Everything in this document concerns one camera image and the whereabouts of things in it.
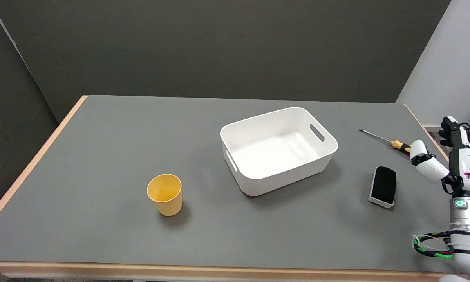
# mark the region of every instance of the gray wall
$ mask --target gray wall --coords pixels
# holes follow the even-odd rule
[[[440,127],[448,114],[470,124],[470,0],[451,1],[397,103],[423,125]]]
[[[0,0],[56,118],[84,94],[395,102],[450,0]]]
[[[33,78],[0,26],[0,198],[56,125]]]

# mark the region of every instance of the screwdriver handle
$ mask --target screwdriver handle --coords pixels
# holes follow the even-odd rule
[[[397,149],[406,155],[409,155],[409,153],[411,152],[411,146],[407,145],[406,143],[402,143],[399,140],[390,141],[390,145],[392,146],[392,148]]]

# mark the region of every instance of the table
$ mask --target table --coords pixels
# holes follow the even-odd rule
[[[303,107],[339,149],[323,172],[244,196],[221,151],[228,123]],[[400,104],[83,96],[0,201],[0,273],[146,280],[437,280],[450,261],[410,248],[448,229],[448,196],[402,153],[357,131],[422,139]],[[395,207],[367,201],[376,166],[398,174]],[[162,217],[155,175],[183,182]]]

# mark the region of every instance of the yellow handle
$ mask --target yellow handle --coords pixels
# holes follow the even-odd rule
[[[404,151],[411,152],[411,148],[407,144],[402,143],[399,140],[395,140],[395,141],[392,140],[390,141],[390,144],[392,148],[397,149],[401,152],[404,152]]]

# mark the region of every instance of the screwdriver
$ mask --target screwdriver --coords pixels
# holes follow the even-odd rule
[[[388,144],[390,144],[390,146],[391,146],[392,148],[397,149],[397,150],[403,152],[403,153],[406,154],[406,155],[409,155],[409,153],[411,152],[411,146],[410,146],[410,145],[407,145],[406,143],[402,143],[402,142],[400,142],[399,140],[395,140],[395,141],[392,140],[392,141],[390,141],[390,140],[388,140],[388,139],[384,139],[384,138],[381,137],[381,136],[378,136],[378,135],[376,135],[376,134],[372,134],[371,132],[368,132],[368,131],[363,130],[363,129],[361,129],[361,128],[359,128],[359,132],[364,132],[365,134],[369,134],[369,135],[371,135],[371,136],[377,137],[377,138],[379,138],[379,139],[381,139],[381,140],[387,142]]]

